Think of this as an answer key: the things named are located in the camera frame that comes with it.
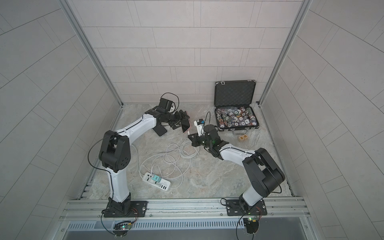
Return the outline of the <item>black smartphone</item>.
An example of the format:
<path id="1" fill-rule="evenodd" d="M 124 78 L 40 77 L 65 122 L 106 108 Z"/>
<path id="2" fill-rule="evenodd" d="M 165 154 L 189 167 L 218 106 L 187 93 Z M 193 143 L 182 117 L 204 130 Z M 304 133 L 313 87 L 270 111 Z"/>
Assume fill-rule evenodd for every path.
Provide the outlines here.
<path id="1" fill-rule="evenodd" d="M 190 120 L 189 119 L 181 120 L 181 127 L 182 127 L 183 133 L 189 131 L 191 128 Z"/>

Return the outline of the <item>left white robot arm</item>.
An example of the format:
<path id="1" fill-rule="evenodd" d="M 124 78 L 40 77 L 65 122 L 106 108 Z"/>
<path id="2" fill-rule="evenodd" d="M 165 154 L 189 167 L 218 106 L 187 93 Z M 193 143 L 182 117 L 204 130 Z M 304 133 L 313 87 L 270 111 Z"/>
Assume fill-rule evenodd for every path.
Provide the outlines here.
<path id="1" fill-rule="evenodd" d="M 173 130 L 178 128 L 182 128 L 183 132 L 189 130 L 190 116 L 178 107 L 173 101 L 160 98 L 159 104 L 146 111 L 141 118 L 116 132 L 108 130 L 99 140 L 101 148 L 98 160 L 102 166 L 96 167 L 93 164 L 90 166 L 108 175 L 110 184 L 108 210 L 116 208 L 123 212 L 131 207 L 126 167 L 131 161 L 131 144 L 135 140 L 151 129 L 158 136 L 163 136 L 167 133 L 163 123 L 168 124 Z"/>

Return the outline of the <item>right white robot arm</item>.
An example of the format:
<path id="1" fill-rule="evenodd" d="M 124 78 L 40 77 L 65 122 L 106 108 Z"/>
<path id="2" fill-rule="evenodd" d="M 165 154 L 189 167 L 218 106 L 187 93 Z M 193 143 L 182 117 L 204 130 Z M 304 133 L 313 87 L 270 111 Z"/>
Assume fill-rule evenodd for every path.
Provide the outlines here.
<path id="1" fill-rule="evenodd" d="M 222 140 L 214 125 L 204 126 L 188 135 L 193 147 L 202 146 L 213 157 L 244 167 L 251 186 L 239 197 L 242 211 L 250 211 L 263 198 L 268 197 L 286 180 L 285 174 L 264 148 L 245 150 Z"/>

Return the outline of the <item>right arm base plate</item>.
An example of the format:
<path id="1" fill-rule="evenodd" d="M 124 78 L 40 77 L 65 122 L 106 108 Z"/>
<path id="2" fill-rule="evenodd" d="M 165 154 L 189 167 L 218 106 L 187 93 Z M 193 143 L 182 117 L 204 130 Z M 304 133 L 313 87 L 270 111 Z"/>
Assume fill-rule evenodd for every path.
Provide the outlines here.
<path id="1" fill-rule="evenodd" d="M 258 201 L 253 206 L 239 199 L 221 199 L 221 204 L 226 207 L 228 216 L 266 216 L 268 214 L 264 200 Z"/>

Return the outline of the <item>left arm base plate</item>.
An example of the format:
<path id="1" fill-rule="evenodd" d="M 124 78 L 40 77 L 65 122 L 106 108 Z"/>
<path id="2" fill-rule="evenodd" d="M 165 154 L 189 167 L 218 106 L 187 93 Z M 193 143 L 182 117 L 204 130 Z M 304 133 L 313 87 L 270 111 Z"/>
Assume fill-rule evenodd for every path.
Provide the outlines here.
<path id="1" fill-rule="evenodd" d="M 148 201 L 126 200 L 118 203 L 109 200 L 107 208 L 103 210 L 105 218 L 143 218 L 146 214 Z"/>

